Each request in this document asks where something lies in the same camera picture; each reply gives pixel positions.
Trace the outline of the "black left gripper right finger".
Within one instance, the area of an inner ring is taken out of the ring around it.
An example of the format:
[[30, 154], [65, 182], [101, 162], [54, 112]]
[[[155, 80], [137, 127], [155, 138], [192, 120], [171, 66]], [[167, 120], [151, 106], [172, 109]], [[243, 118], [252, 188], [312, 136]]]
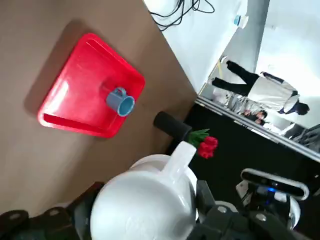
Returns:
[[242, 209], [218, 203], [204, 180], [196, 184], [196, 206], [199, 219], [193, 229], [195, 240], [306, 240], [307, 236], [294, 230], [298, 214], [293, 213], [293, 199], [275, 198], [268, 190], [259, 193], [250, 189], [250, 197]]

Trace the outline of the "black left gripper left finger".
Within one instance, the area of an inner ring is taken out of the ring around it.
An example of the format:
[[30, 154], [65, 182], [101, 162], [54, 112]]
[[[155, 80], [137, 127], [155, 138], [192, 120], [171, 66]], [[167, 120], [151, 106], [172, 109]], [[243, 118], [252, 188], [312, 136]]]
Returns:
[[90, 240], [93, 203], [105, 184], [95, 182], [66, 206], [55, 206], [31, 217], [26, 210], [0, 215], [2, 240]]

